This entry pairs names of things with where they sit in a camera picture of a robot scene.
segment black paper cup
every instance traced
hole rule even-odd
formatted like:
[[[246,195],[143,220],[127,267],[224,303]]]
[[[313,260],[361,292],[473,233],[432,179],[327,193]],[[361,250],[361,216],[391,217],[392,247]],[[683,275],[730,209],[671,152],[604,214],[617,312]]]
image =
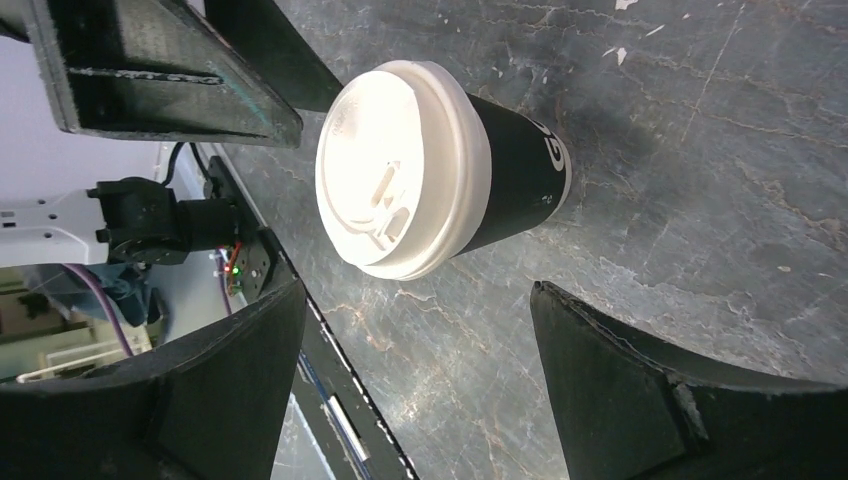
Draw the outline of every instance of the black paper cup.
[[[530,230],[565,202],[571,158],[562,140],[541,123],[468,95],[492,152],[489,202],[480,227],[459,254]]]

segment cup lid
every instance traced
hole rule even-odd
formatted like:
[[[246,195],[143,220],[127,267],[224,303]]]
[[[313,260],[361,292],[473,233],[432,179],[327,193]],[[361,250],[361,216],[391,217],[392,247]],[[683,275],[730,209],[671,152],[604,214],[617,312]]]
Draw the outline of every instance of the cup lid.
[[[321,219],[342,259],[364,266],[391,254],[424,180],[415,91],[389,72],[355,78],[330,107],[315,171]]]

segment robotic arm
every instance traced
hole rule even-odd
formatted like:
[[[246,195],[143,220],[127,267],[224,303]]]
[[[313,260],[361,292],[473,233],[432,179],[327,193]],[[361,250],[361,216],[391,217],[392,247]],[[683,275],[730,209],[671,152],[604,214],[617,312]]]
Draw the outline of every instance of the robotic arm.
[[[145,178],[98,182],[55,198],[0,206],[0,268],[46,263],[177,265],[190,252],[233,245],[232,199],[177,201]]]

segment scratched tabletop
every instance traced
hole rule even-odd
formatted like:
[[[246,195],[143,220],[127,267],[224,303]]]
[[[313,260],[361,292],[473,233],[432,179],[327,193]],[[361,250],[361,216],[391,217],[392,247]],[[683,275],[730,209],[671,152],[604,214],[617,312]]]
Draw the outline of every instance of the scratched tabletop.
[[[323,115],[297,151],[226,147],[422,478],[567,478],[533,280],[720,360],[848,381],[843,0],[279,4],[342,81],[436,61],[575,162],[555,218],[399,283],[324,233]]]

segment purple cable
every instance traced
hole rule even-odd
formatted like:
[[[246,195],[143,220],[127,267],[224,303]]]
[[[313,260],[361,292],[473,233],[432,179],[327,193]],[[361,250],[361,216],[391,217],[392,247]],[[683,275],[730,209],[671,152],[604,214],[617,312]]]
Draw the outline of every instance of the purple cable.
[[[233,307],[230,306],[230,296],[227,294],[227,272],[224,271],[223,255],[215,252],[215,262],[218,264],[218,283],[221,285],[221,296],[224,298],[224,308],[227,309],[227,316],[233,314]]]
[[[104,312],[106,312],[106,318],[109,320],[109,323],[112,324],[112,328],[115,329],[115,336],[118,337],[118,343],[121,344],[121,349],[123,349],[124,353],[126,353],[128,357],[134,356],[135,354],[133,353],[132,348],[130,348],[130,342],[127,341],[124,331],[121,330],[121,322],[118,320],[118,316],[115,315],[112,303],[109,302],[109,297],[106,296],[106,292],[104,292],[100,284],[97,283],[97,279],[94,278],[94,275],[92,275],[91,272],[82,265],[63,263],[62,266],[74,272],[80,280],[82,280],[83,283],[91,289],[94,296],[97,297],[97,301],[100,302],[100,307],[103,308]]]

